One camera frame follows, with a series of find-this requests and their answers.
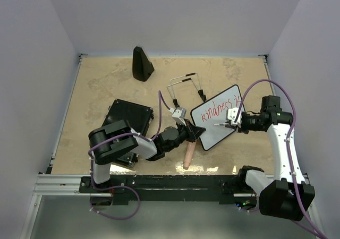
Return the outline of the red capped whiteboard marker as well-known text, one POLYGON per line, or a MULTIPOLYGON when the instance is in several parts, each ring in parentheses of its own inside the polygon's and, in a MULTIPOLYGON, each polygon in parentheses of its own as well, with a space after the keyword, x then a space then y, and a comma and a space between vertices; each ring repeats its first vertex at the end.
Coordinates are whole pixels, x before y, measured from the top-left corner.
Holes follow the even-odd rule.
POLYGON ((214 126, 228 126, 228 123, 214 123, 214 126))

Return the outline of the white whiteboard black frame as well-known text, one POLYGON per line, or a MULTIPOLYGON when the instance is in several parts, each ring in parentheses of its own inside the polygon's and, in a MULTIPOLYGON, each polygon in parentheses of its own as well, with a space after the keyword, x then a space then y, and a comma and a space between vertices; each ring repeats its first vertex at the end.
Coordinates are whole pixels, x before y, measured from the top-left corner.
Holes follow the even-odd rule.
POLYGON ((205 133, 200 137, 203 150, 210 150, 235 132, 224 126, 214 126, 214 123, 225 123, 227 110, 239 107, 241 99, 240 88, 235 84, 195 107, 190 112, 194 125, 206 129, 205 133))

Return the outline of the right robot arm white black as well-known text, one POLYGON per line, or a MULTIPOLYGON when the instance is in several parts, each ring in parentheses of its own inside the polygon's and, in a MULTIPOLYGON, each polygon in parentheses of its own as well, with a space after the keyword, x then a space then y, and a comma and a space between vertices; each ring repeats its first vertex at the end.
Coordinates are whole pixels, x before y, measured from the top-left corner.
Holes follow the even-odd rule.
POLYGON ((299 168, 292 123, 293 115, 282 110, 278 96, 263 97, 258 114, 250 115, 238 107, 227 109, 226 127, 244 134, 268 134, 275 161, 273 179, 261 168, 243 166, 228 185, 244 193, 253 190, 261 214, 300 221, 315 197, 315 189, 305 182, 299 168))

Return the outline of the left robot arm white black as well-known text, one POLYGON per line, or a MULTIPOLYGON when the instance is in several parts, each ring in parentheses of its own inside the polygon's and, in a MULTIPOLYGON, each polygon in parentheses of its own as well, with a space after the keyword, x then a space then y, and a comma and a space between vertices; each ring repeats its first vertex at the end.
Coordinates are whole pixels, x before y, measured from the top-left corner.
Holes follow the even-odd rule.
POLYGON ((110 166, 122 155, 131 152, 148 161, 157 161, 183 142, 196 142, 206 128, 193 125, 188 119, 167 127, 162 133, 147 138, 127 120, 120 120, 91 131, 88 135, 91 158, 91 186, 105 192, 110 186, 110 166))

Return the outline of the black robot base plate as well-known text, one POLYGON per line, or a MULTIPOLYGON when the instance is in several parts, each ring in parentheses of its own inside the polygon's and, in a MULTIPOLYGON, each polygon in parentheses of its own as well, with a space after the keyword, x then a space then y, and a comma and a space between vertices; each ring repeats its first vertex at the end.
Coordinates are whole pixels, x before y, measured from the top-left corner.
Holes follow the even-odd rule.
POLYGON ((79 192, 89 194, 95 205, 127 205, 130 201, 218 202, 256 204, 255 192, 236 175, 112 175, 93 187, 81 177, 79 192))

